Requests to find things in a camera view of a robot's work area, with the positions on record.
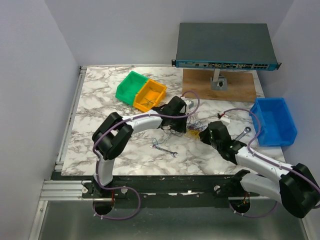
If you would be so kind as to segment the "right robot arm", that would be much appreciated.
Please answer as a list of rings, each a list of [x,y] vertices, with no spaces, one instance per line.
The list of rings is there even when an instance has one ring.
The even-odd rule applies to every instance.
[[[319,208],[320,187],[304,164],[290,165],[258,155],[245,143],[232,139],[221,121],[209,123],[199,133],[199,138],[202,143],[213,147],[224,160],[247,168],[232,178],[230,191],[234,195],[249,192],[270,198],[300,219]]]

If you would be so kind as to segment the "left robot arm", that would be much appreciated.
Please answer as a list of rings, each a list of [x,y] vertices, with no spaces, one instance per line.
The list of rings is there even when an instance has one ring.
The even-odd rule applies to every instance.
[[[112,112],[92,135],[93,153],[97,156],[93,191],[101,198],[110,194],[115,158],[124,151],[132,135],[166,127],[184,134],[192,107],[192,102],[174,96],[168,103],[140,114],[121,116]]]

